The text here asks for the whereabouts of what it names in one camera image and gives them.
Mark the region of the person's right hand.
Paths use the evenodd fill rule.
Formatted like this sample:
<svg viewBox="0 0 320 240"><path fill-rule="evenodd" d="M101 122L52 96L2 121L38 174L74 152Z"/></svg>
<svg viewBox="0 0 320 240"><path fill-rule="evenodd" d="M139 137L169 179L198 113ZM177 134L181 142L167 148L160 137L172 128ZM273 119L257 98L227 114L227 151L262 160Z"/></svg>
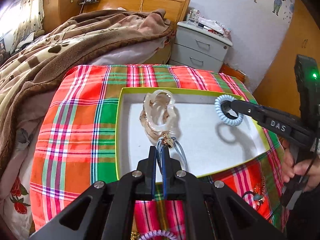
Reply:
<svg viewBox="0 0 320 240"><path fill-rule="evenodd" d="M301 161L300 163L294 164L294 159L290 152L289 142L283 139L281 141L281 144L285 149L283 161L281 163L281 177L283 179L283 182L288 183L289 180L293 178L295 175L299 175L299 176L304 175L307 169L310 168L307 173L307 175L309 176L309 179L306 184L306 187L304 188L304 192L314 190L319 185L319 181L320 181L319 157L315 159L313 164L311 164L312 162L311 159L307 159L307 160Z"/></svg>

